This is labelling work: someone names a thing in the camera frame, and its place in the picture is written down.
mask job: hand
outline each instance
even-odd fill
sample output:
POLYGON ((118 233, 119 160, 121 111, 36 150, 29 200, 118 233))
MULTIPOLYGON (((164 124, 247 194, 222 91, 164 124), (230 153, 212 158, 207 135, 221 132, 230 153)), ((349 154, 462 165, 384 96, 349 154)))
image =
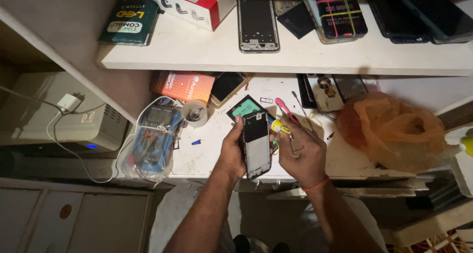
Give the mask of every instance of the hand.
POLYGON ((220 157, 215 165, 214 171, 223 171, 231 177, 241 178, 246 174, 245 163, 241 158, 241 150, 238 146, 238 138, 243 130, 243 120, 241 116, 235 117, 235 124, 223 139, 220 157))
POLYGON ((279 164, 303 188, 311 188, 322 183, 325 174, 325 154, 327 144, 319 139, 315 132, 310 132, 300 125, 281 119, 283 125, 291 130, 294 141, 301 147, 292 150, 291 139, 279 131, 279 164))

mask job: orange plastic bag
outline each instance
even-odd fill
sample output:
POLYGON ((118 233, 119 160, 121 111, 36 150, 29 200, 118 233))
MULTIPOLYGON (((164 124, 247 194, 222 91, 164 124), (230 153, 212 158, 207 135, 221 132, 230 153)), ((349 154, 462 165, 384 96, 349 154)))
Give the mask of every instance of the orange plastic bag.
POLYGON ((427 171, 446 148, 445 127, 438 117, 386 93, 348 101, 337 114, 337 126, 370 160, 397 171, 427 171))

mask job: transparent plastic bag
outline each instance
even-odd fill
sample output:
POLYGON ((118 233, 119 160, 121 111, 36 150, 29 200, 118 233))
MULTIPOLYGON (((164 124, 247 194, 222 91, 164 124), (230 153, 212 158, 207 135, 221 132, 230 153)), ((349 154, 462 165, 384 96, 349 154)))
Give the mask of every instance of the transparent plastic bag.
POLYGON ((381 92, 348 101, 337 114, 337 126, 370 160, 397 171, 427 171, 447 147, 438 117, 381 92))
POLYGON ((151 106, 142 118, 135 141, 122 163, 127 178, 160 183, 170 173, 174 140, 184 122, 180 110, 151 106))

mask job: green box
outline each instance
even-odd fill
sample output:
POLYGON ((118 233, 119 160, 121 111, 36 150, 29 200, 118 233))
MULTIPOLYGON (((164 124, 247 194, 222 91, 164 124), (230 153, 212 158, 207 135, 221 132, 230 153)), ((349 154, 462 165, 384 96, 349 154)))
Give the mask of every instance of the green box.
POLYGON ((147 46, 159 7, 154 0, 121 0, 99 37, 102 44, 147 46))

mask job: white charging cable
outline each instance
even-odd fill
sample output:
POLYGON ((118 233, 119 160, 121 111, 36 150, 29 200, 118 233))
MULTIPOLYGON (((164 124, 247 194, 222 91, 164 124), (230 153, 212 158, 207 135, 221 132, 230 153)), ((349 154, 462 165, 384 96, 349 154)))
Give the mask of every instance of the white charging cable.
POLYGON ((61 115, 60 113, 56 114, 56 116, 54 116, 54 118, 52 118, 52 120, 51 120, 51 121, 49 122, 49 124, 46 126, 46 134, 48 135, 48 137, 49 137, 52 141, 56 142, 56 144, 59 145, 59 147, 61 147, 61 148, 63 148, 64 150, 68 151, 69 153, 73 154, 75 157, 77 157, 77 158, 80 160, 82 166, 84 167, 84 170, 85 170, 86 173, 87 173, 87 176, 88 176, 93 182, 99 183, 99 184, 108 183, 108 182, 110 182, 110 181, 113 179, 113 177, 114 177, 114 175, 115 175, 115 170, 117 170, 117 175, 118 175, 119 171, 118 171, 118 168, 117 168, 117 166, 116 166, 116 165, 117 165, 117 162, 118 162, 118 158, 120 157, 121 151, 123 150, 123 148, 124 148, 125 145, 126 145, 126 141, 127 141, 130 137, 132 137, 132 136, 136 135, 136 133, 138 133, 139 120, 141 119, 143 113, 144 113, 151 105, 153 105, 155 102, 157 102, 158 100, 163 99, 163 98, 170 99, 170 100, 172 100, 173 102, 175 102, 176 104, 179 104, 179 105, 182 106, 182 103, 180 103, 179 101, 177 101, 177 100, 175 100, 175 99, 173 99, 173 98, 167 97, 167 96, 161 96, 161 97, 155 99, 155 100, 154 100, 152 103, 150 103, 148 106, 146 106, 145 109, 143 109, 143 111, 141 111, 141 113, 139 114, 138 118, 136 119, 135 133, 133 133, 133 134, 127 136, 127 138, 125 139, 125 141, 123 141, 123 145, 121 146, 120 150, 118 151, 117 157, 116 157, 116 159, 114 160, 114 162, 113 162, 113 164, 112 164, 112 175, 110 176, 110 178, 109 178, 107 181, 97 181, 97 180, 93 179, 92 176, 90 175, 90 173, 88 172, 88 170, 87 170, 87 168, 86 168, 86 165, 85 165, 84 161, 82 160, 82 158, 81 158, 79 155, 77 155, 75 152, 73 152, 73 151, 67 149, 67 148, 64 147, 64 146, 62 146, 56 139, 54 139, 54 138, 49 134, 49 126, 51 125, 51 123, 54 122, 54 120, 56 120, 56 118, 57 118, 58 116, 61 115))

